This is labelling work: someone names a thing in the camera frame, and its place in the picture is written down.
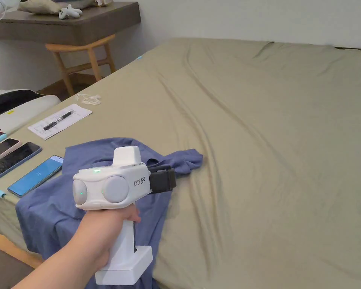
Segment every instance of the white handheld scanner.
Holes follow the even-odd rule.
[[[83,210],[125,208],[145,195],[175,187],[174,170],[148,168],[137,146],[116,148],[111,166],[79,170],[73,176],[73,197]],[[135,246],[134,229],[134,222],[123,222],[109,262],[95,273],[98,285],[134,285],[152,262],[151,246]]]

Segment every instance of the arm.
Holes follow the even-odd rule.
[[[135,205],[124,209],[88,211],[72,239],[14,289],[82,289],[104,267],[123,220],[139,222]]]

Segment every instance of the phone screen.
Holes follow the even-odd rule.
[[[13,147],[18,142],[19,142],[18,140],[9,138],[9,139],[3,141],[2,143],[0,143],[0,155],[2,153],[4,153],[5,151],[7,151],[8,149],[10,149],[11,147]]]
[[[31,172],[23,176],[20,180],[8,187],[8,191],[18,196],[23,196],[27,192],[37,188],[55,173],[57,173],[63,165],[63,158],[52,156],[45,162],[35,167]]]
[[[0,174],[9,170],[12,166],[31,156],[40,147],[34,143],[26,143],[0,159]]]

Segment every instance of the handheld device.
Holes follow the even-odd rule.
[[[176,181],[170,166],[148,168],[137,146],[124,146],[115,149],[111,166],[80,170],[72,186],[76,207],[98,210],[125,208],[145,195],[175,188]],[[95,273],[96,283],[134,285],[151,262],[151,247],[135,246],[134,223],[123,221],[109,262]]]
[[[21,198],[60,171],[62,166],[63,158],[52,156],[18,181],[11,184],[7,190]]]
[[[21,141],[9,138],[0,143],[0,159],[21,146]]]
[[[0,178],[41,151],[34,143],[26,143],[0,159]]]

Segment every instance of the black pen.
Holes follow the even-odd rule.
[[[73,114],[74,111],[71,110],[69,112],[67,112],[65,115],[60,116],[58,119],[56,119],[54,122],[50,123],[49,125],[46,125],[45,127],[43,127],[43,129],[45,131],[49,130],[50,128],[53,128],[55,125],[57,125],[59,122],[61,122],[63,119],[67,118],[68,116],[70,116],[71,114]]]

